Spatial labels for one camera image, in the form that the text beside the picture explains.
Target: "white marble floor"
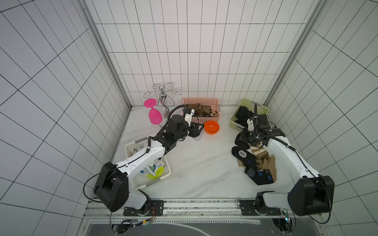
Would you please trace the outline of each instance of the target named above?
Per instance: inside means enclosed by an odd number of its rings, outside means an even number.
[[[229,127],[236,107],[221,107],[220,130],[215,135],[203,134],[200,141],[187,137],[167,155],[171,176],[141,190],[152,198],[255,198],[260,191],[287,191],[294,184],[288,171],[276,159],[277,181],[256,185],[239,167],[231,148],[238,132]],[[134,107],[126,124],[113,163],[125,159],[125,145],[156,134],[160,127],[149,122],[149,109]]]

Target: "plastic container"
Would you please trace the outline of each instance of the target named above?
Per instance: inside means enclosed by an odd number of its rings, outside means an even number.
[[[208,134],[216,134],[219,131],[219,124],[213,120],[209,120],[205,123],[204,129]]]
[[[134,153],[136,153],[138,150],[140,150],[144,147],[147,147],[147,145],[148,145],[147,137],[127,144],[125,146],[127,158],[134,155]],[[132,184],[134,189],[141,189],[141,188],[144,188],[144,187],[147,187],[147,186],[151,186],[151,185],[161,181],[162,179],[165,179],[166,177],[170,176],[171,171],[170,171],[170,168],[169,168],[167,158],[165,156],[163,156],[161,158],[161,160],[165,165],[163,174],[157,179],[150,179],[146,176],[143,176],[142,174],[137,174],[133,178],[133,180],[131,181],[131,184]]]
[[[201,124],[204,124],[206,121],[213,120],[215,122],[218,122],[220,119],[220,109],[219,109],[219,100],[216,98],[184,98],[183,104],[195,104],[195,103],[201,103],[201,105],[205,106],[211,106],[212,111],[217,111],[218,116],[217,117],[198,117],[198,120]],[[192,122],[198,122],[196,117],[192,117]]]
[[[241,106],[245,106],[246,108],[248,108],[248,110],[250,111],[254,111],[254,106],[255,106],[255,103],[252,102],[251,100],[248,100],[248,99],[243,99],[242,102],[240,102],[239,106],[237,107],[234,115],[231,117],[231,120],[230,120],[230,127],[233,128],[234,130],[237,130],[239,132],[242,131],[243,128],[245,128],[244,126],[242,125],[239,125],[238,123],[236,123],[235,121],[237,120],[236,118],[236,113],[238,112],[239,110],[239,107]],[[269,108],[267,108],[266,106],[263,106],[263,105],[260,105],[260,104],[257,104],[257,114],[258,115],[261,115],[261,114],[268,114],[268,111],[269,111]]]

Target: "robotic arm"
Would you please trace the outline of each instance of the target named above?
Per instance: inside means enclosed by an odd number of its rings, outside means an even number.
[[[261,125],[259,120],[266,119],[266,115],[257,115],[257,104],[254,110],[253,120],[249,122],[253,123],[252,127],[250,130],[243,129],[239,139],[252,145],[262,142],[269,154],[282,161],[295,184],[288,192],[259,192],[255,209],[282,208],[292,210],[298,216],[330,212],[335,186],[333,180],[313,169],[279,128]]]

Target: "black cable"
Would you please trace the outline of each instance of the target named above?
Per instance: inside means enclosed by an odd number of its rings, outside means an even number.
[[[277,128],[277,125],[276,125],[275,123],[270,122],[270,121],[268,121],[268,122],[274,124],[274,127],[273,127],[273,128]]]

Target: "white plastic basket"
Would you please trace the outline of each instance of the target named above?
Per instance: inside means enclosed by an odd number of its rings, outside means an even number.
[[[127,158],[134,155],[134,153],[136,153],[138,150],[147,147],[147,145],[148,145],[147,144],[147,137],[127,144],[125,146]],[[146,177],[142,174],[137,174],[133,178],[133,180],[131,181],[133,188],[134,189],[141,189],[141,188],[144,188],[144,187],[147,187],[147,186],[151,186],[151,185],[161,181],[162,179],[165,179],[166,177],[170,176],[171,171],[170,171],[170,168],[169,168],[167,158],[165,156],[163,156],[161,158],[161,161],[164,163],[165,166],[164,166],[163,174],[159,178],[150,179],[150,178],[148,178],[148,177]]]

